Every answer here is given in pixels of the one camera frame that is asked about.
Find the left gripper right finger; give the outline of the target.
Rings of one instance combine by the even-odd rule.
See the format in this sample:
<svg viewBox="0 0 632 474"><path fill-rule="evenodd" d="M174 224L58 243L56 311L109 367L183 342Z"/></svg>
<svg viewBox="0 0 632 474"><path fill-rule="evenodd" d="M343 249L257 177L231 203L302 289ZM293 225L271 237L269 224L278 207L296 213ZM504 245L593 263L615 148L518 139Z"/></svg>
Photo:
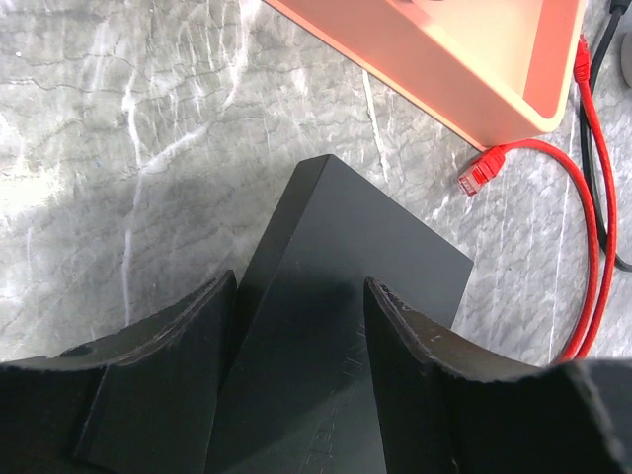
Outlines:
<svg viewBox="0 0 632 474"><path fill-rule="evenodd" d="M631 363L546 367L490 352L375 278L363 312L391 473L627 473Z"/></svg>

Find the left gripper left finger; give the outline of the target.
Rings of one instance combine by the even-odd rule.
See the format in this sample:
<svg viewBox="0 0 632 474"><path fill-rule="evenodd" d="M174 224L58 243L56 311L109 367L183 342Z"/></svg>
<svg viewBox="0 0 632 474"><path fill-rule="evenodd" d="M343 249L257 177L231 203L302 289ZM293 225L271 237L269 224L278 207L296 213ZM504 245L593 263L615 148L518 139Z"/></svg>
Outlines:
<svg viewBox="0 0 632 474"><path fill-rule="evenodd" d="M1 366L5 473L201 473L236 278L54 357Z"/></svg>

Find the black network switch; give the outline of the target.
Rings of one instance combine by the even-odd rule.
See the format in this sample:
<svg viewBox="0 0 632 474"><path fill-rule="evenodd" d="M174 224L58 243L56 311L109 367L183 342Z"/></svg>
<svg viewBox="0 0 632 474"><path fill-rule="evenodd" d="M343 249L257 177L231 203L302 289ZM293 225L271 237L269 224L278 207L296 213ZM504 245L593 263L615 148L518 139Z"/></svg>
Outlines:
<svg viewBox="0 0 632 474"><path fill-rule="evenodd" d="M472 261L334 155L297 164L239 284L210 473L382 473L368 277L450 326Z"/></svg>

